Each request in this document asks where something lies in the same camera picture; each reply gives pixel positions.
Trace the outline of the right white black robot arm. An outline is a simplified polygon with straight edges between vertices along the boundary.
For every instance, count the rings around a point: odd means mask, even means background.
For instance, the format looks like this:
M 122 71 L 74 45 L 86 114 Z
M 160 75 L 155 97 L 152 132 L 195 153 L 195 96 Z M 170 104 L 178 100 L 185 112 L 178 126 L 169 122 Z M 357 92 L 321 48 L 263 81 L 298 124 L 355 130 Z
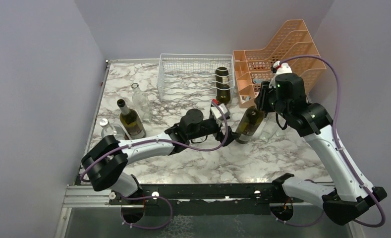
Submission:
M 312 147 L 333 180 L 324 186 L 286 173 L 275 179 L 272 198 L 283 202 L 289 197 L 313 204 L 337 225 L 345 225 L 368 211 L 381 208 L 387 197 L 383 187 L 373 184 L 358 169 L 334 131 L 333 119 L 320 104 L 308 103 L 304 81 L 295 73 L 283 73 L 274 84 L 263 81 L 255 99 L 257 108 L 276 113 Z

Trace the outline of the green wine bottle dark label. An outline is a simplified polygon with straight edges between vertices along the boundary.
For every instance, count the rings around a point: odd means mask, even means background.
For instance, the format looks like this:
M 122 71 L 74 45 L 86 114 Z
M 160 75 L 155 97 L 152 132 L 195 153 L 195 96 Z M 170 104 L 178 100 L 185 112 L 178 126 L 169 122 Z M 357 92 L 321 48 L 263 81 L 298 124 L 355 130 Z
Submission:
M 218 67 L 215 70 L 216 100 L 221 104 L 229 104 L 231 101 L 229 71 L 226 67 Z

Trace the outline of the green wine bottle white label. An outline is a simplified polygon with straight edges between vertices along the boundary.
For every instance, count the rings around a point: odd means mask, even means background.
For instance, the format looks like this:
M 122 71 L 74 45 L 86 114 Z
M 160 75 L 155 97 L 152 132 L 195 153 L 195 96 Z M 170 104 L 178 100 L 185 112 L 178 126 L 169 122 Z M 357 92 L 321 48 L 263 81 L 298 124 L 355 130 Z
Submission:
M 256 106 L 247 108 L 236 129 L 238 137 L 235 141 L 240 144 L 249 142 L 262 123 L 264 117 L 265 113 L 260 111 Z

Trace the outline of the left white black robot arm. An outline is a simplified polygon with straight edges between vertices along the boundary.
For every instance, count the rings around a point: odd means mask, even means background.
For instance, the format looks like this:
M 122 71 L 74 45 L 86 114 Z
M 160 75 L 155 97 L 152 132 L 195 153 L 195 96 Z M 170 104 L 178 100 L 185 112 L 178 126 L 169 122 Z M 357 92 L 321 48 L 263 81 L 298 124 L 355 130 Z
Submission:
M 91 183 L 94 191 L 110 189 L 126 202 L 136 203 L 142 188 L 134 175 L 124 172 L 127 165 L 156 156 L 174 155 L 187 148 L 202 151 L 202 148 L 191 146 L 191 142 L 209 135 L 220 142 L 209 151 L 227 146 L 236 137 L 228 119 L 228 113 L 221 113 L 216 107 L 211 108 L 208 119 L 204 119 L 200 110 L 190 109 L 179 123 L 155 136 L 135 140 L 105 136 L 82 158 L 81 180 Z

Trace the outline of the green Primitivo wine bottle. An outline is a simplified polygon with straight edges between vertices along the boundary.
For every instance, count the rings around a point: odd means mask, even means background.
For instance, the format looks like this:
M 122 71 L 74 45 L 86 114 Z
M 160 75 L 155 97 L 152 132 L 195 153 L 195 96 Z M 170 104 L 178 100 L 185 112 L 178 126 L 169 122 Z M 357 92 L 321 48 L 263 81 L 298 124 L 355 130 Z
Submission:
M 117 106 L 121 111 L 119 119 L 126 132 L 129 134 L 129 138 L 141 139 L 146 137 L 146 130 L 137 112 L 130 109 L 123 99 L 117 100 Z

